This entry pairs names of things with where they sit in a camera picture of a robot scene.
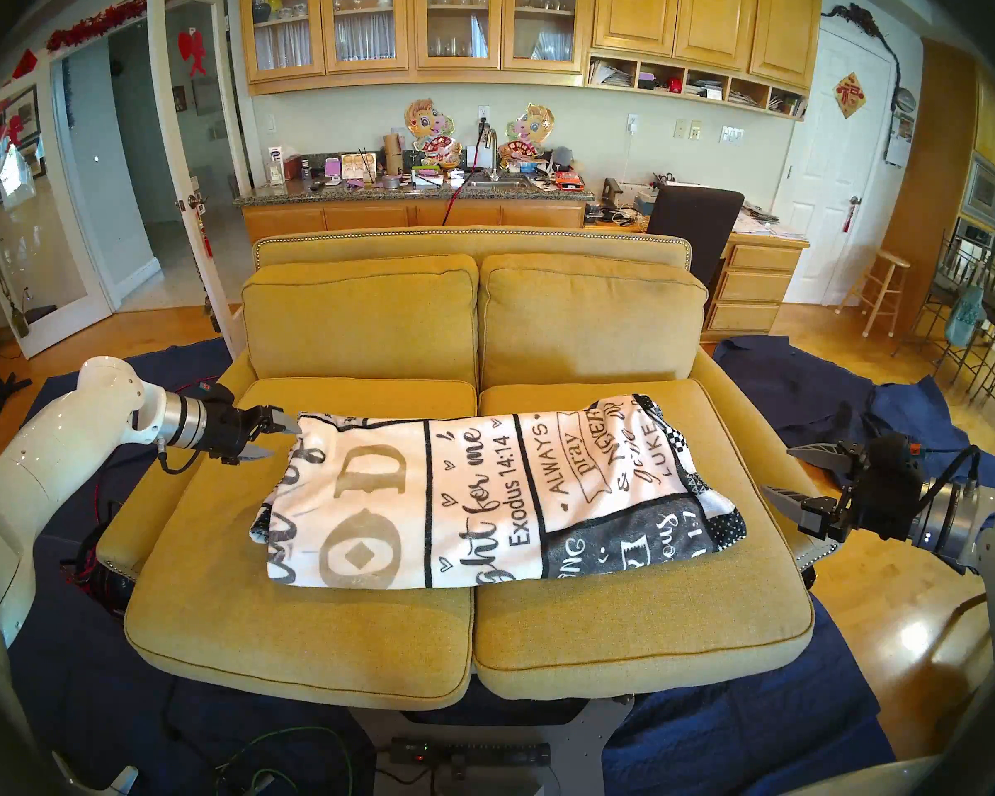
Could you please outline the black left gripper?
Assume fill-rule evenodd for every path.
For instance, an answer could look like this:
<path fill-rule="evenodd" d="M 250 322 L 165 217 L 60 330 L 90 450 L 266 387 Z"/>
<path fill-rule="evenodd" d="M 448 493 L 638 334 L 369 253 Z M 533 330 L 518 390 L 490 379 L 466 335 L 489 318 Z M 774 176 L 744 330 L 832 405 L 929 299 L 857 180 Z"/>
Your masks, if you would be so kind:
<path fill-rule="evenodd" d="M 201 435 L 201 452 L 226 465 L 260 461 L 274 455 L 272 449 L 249 445 L 260 434 L 300 435 L 296 417 L 277 406 L 239 409 L 231 391 L 221 384 L 204 390 L 201 405 L 206 426 Z"/>

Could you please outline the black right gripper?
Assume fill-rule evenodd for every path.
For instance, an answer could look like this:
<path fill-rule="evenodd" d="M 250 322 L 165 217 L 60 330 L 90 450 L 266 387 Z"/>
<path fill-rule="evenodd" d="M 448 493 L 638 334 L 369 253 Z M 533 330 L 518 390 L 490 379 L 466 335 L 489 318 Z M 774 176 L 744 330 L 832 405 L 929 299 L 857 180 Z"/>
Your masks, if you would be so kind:
<path fill-rule="evenodd" d="M 920 446 L 904 434 L 870 440 L 858 455 L 843 443 L 814 443 L 787 449 L 788 455 L 821 470 L 852 473 L 846 518 L 883 540 L 906 540 L 917 517 L 922 486 Z M 845 542 L 848 529 L 840 501 L 764 486 L 764 498 L 797 530 L 818 540 Z"/>

